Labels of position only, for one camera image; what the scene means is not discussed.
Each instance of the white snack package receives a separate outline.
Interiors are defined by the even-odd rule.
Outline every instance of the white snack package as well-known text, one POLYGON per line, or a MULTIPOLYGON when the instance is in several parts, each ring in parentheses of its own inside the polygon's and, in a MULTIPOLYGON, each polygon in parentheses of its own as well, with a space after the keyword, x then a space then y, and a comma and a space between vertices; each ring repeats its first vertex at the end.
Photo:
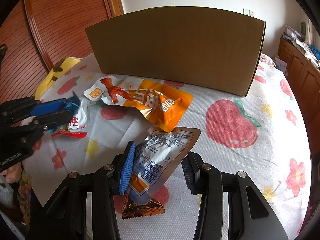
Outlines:
POLYGON ((147 139, 137 146, 128 193, 136 204, 147 203, 191 151, 201 131, 176 127, 167 133, 148 129, 147 139))
POLYGON ((74 138, 85 138, 89 131, 90 125, 90 100, 81 96, 80 107, 70 123, 57 129, 51 136, 66 135, 74 138))

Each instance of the red apple print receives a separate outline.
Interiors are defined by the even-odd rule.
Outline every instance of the red apple print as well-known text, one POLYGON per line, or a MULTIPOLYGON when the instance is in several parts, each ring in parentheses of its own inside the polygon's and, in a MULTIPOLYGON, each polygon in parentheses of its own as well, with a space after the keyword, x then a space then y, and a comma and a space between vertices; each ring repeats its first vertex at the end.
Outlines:
POLYGON ((125 106, 104 106, 101 109, 101 116, 106 120, 119 120, 122 119, 128 111, 128 108, 125 106))
MULTIPOLYGON (((124 195, 113 195, 113 203, 115 206, 115 210, 117 213, 121 214, 123 203, 125 200, 125 194, 124 195)), ((163 185, 159 191, 154 195, 154 198, 159 201, 162 205, 165 205, 169 200, 169 190, 165 185, 163 185)))
POLYGON ((290 97, 291 100, 294 100, 290 86, 285 79, 282 79, 280 81, 280 87, 281 87, 282 91, 285 92, 290 97))
POLYGON ((206 114, 206 132, 212 140, 231 148, 246 148, 258 138, 261 124, 244 113, 242 103, 221 99, 213 103, 206 114))
POLYGON ((169 200, 169 190, 163 185, 153 197, 162 205, 165 205, 169 200))
POLYGON ((69 92, 73 87, 77 85, 77 80, 79 79, 80 76, 78 77, 73 77, 69 79, 66 83, 64 83, 60 89, 58 90, 58 95, 63 95, 67 92, 69 92))
POLYGON ((165 80, 164 81, 164 84, 165 85, 168 85, 170 87, 174 87, 174 88, 182 88, 184 86, 183 83, 180 83, 180 82, 175 82, 175 81, 168 81, 168 80, 165 80))
POLYGON ((86 67, 87 67, 87 65, 84 65, 84 66, 80 67, 79 70, 83 70, 83 69, 85 69, 86 67))
POLYGON ((261 77, 261 76, 254 75, 254 79, 257 80, 257 81, 259 81, 259 82, 262 83, 262 84, 265 84, 265 83, 266 83, 266 80, 265 80, 263 77, 261 77))
POLYGON ((71 69, 69 69, 67 72, 65 72, 65 76, 68 76, 71 73, 71 69))

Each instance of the bronze wrapper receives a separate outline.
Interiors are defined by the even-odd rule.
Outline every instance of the bronze wrapper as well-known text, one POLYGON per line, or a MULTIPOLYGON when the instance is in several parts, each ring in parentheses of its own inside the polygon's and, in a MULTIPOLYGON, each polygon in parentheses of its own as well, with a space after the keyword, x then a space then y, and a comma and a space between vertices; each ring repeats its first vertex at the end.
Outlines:
POLYGON ((128 194, 126 194, 122 208, 122 219, 145 217, 164 213, 164 206, 156 199, 152 198, 146 204, 138 205, 133 202, 128 194))

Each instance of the snack bag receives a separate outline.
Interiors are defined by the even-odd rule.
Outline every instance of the snack bag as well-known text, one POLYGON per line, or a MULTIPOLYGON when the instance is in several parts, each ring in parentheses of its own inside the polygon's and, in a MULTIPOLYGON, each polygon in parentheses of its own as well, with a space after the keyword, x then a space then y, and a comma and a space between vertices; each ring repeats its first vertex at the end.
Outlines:
POLYGON ((135 77, 120 80, 112 75, 99 78, 84 95, 107 105, 133 106, 166 132, 174 129, 193 99, 189 93, 164 84, 135 77))
POLYGON ((79 97, 80 107, 71 122, 56 129, 52 137, 67 135, 74 138, 85 138, 89 131, 90 101, 85 97, 79 97))
POLYGON ((139 205, 133 202, 133 200, 126 194, 124 199, 124 205, 122 207, 121 216, 122 219, 147 217, 152 215, 164 214, 165 209, 159 201, 151 198, 146 204, 139 205))
POLYGON ((147 140, 137 146, 129 197, 136 204, 150 201, 191 151, 200 133, 196 128, 176 127, 170 133, 149 128, 147 140))

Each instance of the yellow snack package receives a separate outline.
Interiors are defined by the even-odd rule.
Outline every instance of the yellow snack package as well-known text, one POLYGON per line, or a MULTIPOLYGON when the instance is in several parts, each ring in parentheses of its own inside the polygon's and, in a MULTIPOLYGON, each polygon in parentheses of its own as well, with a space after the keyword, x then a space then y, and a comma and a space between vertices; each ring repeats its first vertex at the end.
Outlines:
POLYGON ((107 105, 133 106, 166 132, 175 128, 193 99, 189 93, 164 84, 135 77, 121 80, 112 75, 99 78, 84 95, 107 105))

